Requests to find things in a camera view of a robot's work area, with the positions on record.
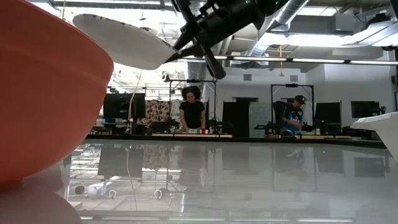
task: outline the white plate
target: white plate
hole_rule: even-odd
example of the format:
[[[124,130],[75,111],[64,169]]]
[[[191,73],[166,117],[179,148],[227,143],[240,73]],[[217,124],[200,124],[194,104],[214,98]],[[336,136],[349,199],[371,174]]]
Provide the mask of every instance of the white plate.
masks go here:
[[[80,14],[73,24],[123,65],[154,70],[176,52],[148,31],[105,17]]]

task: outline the red bowl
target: red bowl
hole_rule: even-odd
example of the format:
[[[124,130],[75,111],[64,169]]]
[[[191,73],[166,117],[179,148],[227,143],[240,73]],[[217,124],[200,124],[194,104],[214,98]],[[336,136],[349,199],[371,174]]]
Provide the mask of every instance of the red bowl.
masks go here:
[[[109,55],[23,0],[0,7],[0,188],[50,167],[90,132],[113,71]]]

